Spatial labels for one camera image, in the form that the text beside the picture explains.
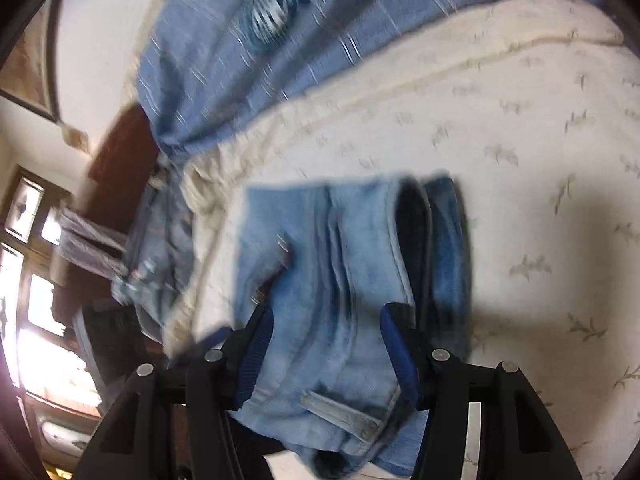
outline jeans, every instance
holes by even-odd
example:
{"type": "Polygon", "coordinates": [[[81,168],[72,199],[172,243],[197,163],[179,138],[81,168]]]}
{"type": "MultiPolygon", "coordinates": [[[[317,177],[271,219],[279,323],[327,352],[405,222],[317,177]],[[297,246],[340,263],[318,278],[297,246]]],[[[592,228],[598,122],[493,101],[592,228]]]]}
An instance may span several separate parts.
{"type": "Polygon", "coordinates": [[[193,271],[193,214],[180,190],[182,168],[161,156],[131,229],[122,271],[111,295],[136,309],[143,333],[162,341],[162,328],[193,271]]]}
{"type": "Polygon", "coordinates": [[[433,342],[468,352],[469,266],[463,215],[448,177],[406,176],[293,189],[248,190],[241,229],[235,322],[282,257],[274,330],[254,394],[231,413],[280,440],[321,478],[374,462],[410,476],[426,413],[412,413],[380,333],[380,310],[415,307],[433,342]]]}

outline white bedspread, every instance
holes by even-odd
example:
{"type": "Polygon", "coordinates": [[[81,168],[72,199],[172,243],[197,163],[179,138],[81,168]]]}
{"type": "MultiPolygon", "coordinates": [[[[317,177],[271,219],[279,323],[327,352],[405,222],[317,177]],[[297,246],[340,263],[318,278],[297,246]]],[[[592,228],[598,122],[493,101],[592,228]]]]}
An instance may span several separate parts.
{"type": "Polygon", "coordinates": [[[640,437],[640,61],[621,43],[578,0],[471,9],[192,160],[200,264],[167,348],[230,319],[244,186],[444,169],[471,227],[471,361],[517,362],[584,477],[612,478],[640,437]]]}

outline black clamp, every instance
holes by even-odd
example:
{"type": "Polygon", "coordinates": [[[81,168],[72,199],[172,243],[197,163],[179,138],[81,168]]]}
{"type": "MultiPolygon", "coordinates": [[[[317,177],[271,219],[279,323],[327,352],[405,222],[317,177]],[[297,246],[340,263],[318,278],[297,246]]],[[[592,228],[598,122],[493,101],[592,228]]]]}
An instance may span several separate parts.
{"type": "Polygon", "coordinates": [[[96,429],[74,478],[79,480],[273,480],[264,457],[242,450],[227,410],[251,397],[273,333],[273,313],[260,302],[247,326],[232,332],[221,349],[207,349],[168,369],[142,364],[132,374],[96,429]],[[192,470],[174,463],[172,405],[186,404],[192,470]]]}
{"type": "Polygon", "coordinates": [[[546,407],[515,364],[465,364],[411,327],[410,307],[389,303],[380,329],[405,397],[430,410],[412,480],[459,480],[468,404],[482,403],[478,480],[580,480],[546,407]]]}

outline framed picture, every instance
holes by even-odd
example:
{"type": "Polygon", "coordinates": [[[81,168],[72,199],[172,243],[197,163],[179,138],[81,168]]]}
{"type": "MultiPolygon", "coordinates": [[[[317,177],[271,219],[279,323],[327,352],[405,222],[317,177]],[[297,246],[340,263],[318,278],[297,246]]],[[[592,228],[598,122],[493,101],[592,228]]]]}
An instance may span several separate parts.
{"type": "Polygon", "coordinates": [[[60,118],[55,78],[60,1],[43,4],[0,70],[0,96],[55,123],[60,118]]]}

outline light blue denim jeans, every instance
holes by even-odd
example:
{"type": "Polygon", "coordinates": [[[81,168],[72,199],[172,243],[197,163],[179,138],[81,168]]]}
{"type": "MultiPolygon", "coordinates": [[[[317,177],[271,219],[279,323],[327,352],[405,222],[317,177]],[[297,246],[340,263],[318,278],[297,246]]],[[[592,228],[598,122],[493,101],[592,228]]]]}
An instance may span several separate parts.
{"type": "Polygon", "coordinates": [[[280,440],[321,478],[366,462],[410,476],[426,413],[411,412],[380,333],[396,301],[427,313],[438,346],[466,357],[469,268],[452,180],[407,176],[295,189],[248,190],[234,313],[293,253],[270,296],[274,330],[252,398],[232,413],[280,440]]]}

